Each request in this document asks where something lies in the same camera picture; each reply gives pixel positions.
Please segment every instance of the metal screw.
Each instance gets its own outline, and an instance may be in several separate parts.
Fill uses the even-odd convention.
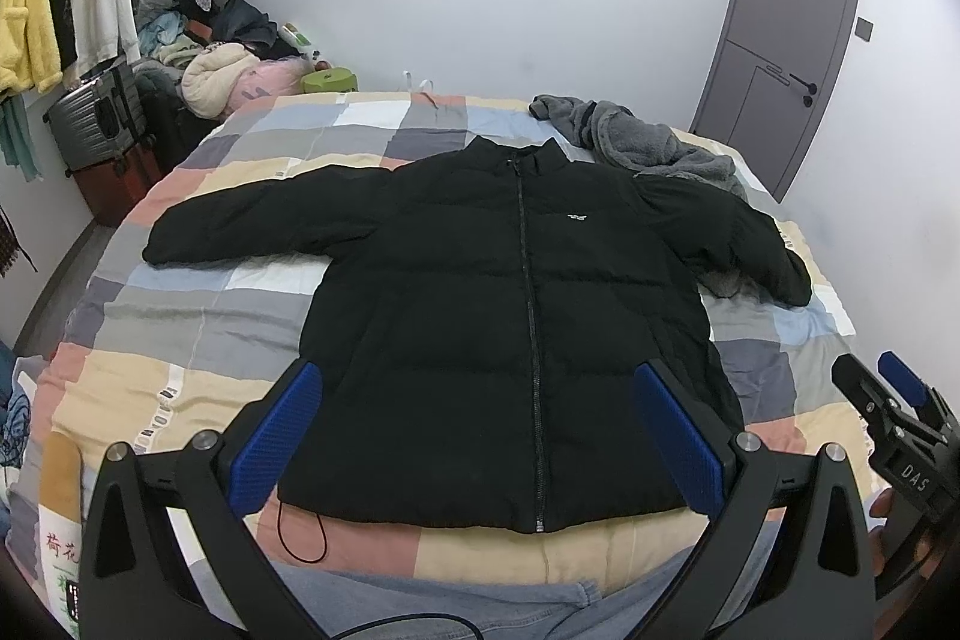
[[[220,435],[214,432],[213,429],[204,429],[203,432],[197,432],[197,434],[193,435],[190,444],[198,451],[208,451],[217,444],[219,438]]]
[[[107,461],[123,461],[129,451],[126,442],[114,442],[107,448]]]
[[[843,449],[843,445],[839,442],[829,442],[824,451],[831,461],[843,461],[847,457],[847,451]]]
[[[760,450],[760,438],[753,432],[741,432],[736,436],[736,444],[747,453]]]

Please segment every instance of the pink pillow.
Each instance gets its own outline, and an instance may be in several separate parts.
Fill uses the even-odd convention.
[[[227,100],[227,112],[232,114],[255,98],[297,95],[302,92],[301,79],[311,71],[313,66],[306,58],[261,61],[241,74]]]

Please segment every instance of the jacket collar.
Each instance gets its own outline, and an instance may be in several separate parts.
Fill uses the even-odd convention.
[[[492,170],[510,166],[512,161],[517,161],[522,170],[537,175],[555,172],[570,163],[555,139],[546,140],[543,145],[530,145],[528,148],[508,148],[478,136],[464,148],[464,157],[467,165],[477,169]]]

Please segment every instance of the gray floor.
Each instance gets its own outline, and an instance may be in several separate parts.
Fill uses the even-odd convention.
[[[114,231],[115,229],[104,226],[97,226],[93,230],[86,244],[66,269],[64,279],[54,289],[35,327],[29,335],[25,335],[20,351],[22,355],[50,357],[56,350],[56,345],[59,345],[64,335],[66,319],[83,296],[86,281],[97,268]]]

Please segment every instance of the plaid bedsheet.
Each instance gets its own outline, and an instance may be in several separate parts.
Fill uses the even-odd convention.
[[[224,429],[296,357],[301,325],[328,266],[325,258],[287,256],[150,268],[140,253],[157,217],[184,199],[241,183],[328,164],[398,167],[462,149],[475,135],[517,146],[554,138],[570,158],[590,160],[517,101],[315,94],[251,102],[150,191],[107,247],[56,359],[38,383],[24,467],[11,490],[7,540],[37,593],[43,582],[37,493],[51,429],[72,437],[83,453],[85,503],[109,443],[126,440],[150,453],[179,449],[198,429]],[[752,204],[776,216],[775,202],[739,155],[680,135],[733,154]],[[752,431],[773,448],[796,452],[841,442],[861,492],[867,492],[871,472],[860,420],[829,381],[833,360],[851,350],[853,326],[797,226],[781,223],[781,232],[809,266],[810,305],[787,309],[743,295],[706,295],[712,339]],[[246,519],[248,528],[269,557],[297,564],[280,544],[277,509],[273,496],[261,513]],[[335,519],[323,525],[328,555],[315,565],[320,568],[501,584],[595,579],[608,592],[692,544],[704,519],[676,510],[540,535]],[[312,514],[285,507],[282,531],[301,558],[323,552]]]

